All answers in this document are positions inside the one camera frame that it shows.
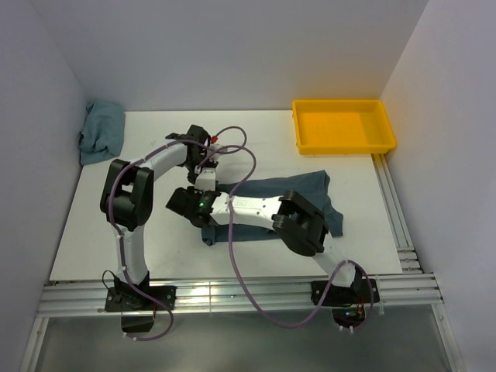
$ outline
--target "metal frame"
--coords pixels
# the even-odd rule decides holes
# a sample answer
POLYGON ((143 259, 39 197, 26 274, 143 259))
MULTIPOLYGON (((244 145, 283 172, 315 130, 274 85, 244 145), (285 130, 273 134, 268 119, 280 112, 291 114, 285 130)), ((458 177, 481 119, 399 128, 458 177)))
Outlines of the metal frame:
MULTIPOLYGON (((403 269, 403 274, 399 275, 374 276, 381 294, 379 307, 383 311, 384 307, 394 305, 432 305, 450 367, 453 371, 464 371, 460 351, 447 321, 444 301, 436 277, 434 274, 424 274, 420 266, 384 155, 372 155, 372 159, 403 269)), ((265 309, 300 310, 314 307, 310 301, 312 293, 310 282, 325 278, 257 278, 246 282, 265 309)), ((174 313, 255 311, 236 280, 151 282, 151 285, 165 284, 177 286, 174 313)), ((106 290, 99 281, 47 285, 43 289, 21 370, 34 370, 49 318, 120 316, 121 313, 103 311, 105 296, 106 290)))

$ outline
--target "gray floor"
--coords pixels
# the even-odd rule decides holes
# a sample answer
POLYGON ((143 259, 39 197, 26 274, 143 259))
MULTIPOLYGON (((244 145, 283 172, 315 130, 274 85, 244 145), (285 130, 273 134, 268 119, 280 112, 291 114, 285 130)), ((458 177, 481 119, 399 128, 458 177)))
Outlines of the gray floor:
MULTIPOLYGON (((297 321, 305 312, 279 313, 297 321)), ((286 330, 256 313, 177 316, 163 339, 134 343, 118 318, 52 319, 37 371, 447 371, 430 306, 386 308, 354 335, 329 311, 286 330)), ((165 315, 157 326, 165 324, 165 315)))

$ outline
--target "white table surface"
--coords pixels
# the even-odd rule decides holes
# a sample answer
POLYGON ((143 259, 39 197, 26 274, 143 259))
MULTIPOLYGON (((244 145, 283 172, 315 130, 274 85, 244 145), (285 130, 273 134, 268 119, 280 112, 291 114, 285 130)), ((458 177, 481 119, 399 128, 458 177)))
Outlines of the white table surface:
MULTIPOLYGON (((370 274, 400 274, 384 200, 370 156, 304 157, 298 153, 291 111, 127 112, 120 159, 141 157, 169 133, 186 133, 191 124, 211 135, 230 125, 242 126, 247 146, 257 156, 252 179, 286 177, 325 170, 331 177, 329 196, 344 214, 344 236, 333 240, 370 274)), ((240 143, 237 131, 221 135, 222 144, 240 143)), ((115 271, 117 258, 111 227, 99 202, 111 160, 83 168, 67 218, 52 281, 95 280, 105 269, 115 271)), ((231 183, 251 167, 246 153, 220 158, 218 179, 231 183)), ((154 185, 152 215, 145 228, 146 262, 153 278, 195 279, 234 276, 227 243, 206 246, 200 230, 165 209, 178 187, 188 186, 185 168, 175 167, 154 185)), ((292 253, 280 240, 235 243, 235 255, 245 277, 309 276, 324 274, 311 258, 292 253)))

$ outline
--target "blue cloth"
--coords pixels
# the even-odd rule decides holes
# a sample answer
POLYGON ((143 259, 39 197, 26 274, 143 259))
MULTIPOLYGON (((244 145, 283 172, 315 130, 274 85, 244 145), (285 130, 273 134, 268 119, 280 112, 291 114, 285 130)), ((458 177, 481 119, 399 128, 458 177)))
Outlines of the blue cloth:
MULTIPOLYGON (((266 180, 247 181, 236 192, 238 196, 252 198, 270 198, 283 195, 286 190, 299 192, 313 205, 322 210, 331 235, 343 235, 343 215, 331 205, 327 195, 329 176, 324 170, 300 174, 292 177, 269 178, 266 180)), ((218 190, 230 192, 236 184, 219 184, 218 190)), ((227 242, 228 226, 208 226, 201 229, 201 240, 208 246, 215 242, 227 242)), ((279 239, 275 231, 258 226, 234 225, 233 238, 235 242, 250 240, 279 239)))
POLYGON ((79 132, 81 165, 118 157, 124 142, 124 110, 106 101, 86 106, 86 120, 79 132))

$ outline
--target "plastic tray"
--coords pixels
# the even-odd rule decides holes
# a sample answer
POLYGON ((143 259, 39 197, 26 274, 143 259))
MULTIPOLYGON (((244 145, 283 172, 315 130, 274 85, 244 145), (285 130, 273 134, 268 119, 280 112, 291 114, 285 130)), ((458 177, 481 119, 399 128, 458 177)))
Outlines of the plastic tray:
POLYGON ((293 101, 301 154, 386 153, 396 147, 387 117, 378 99, 293 101))

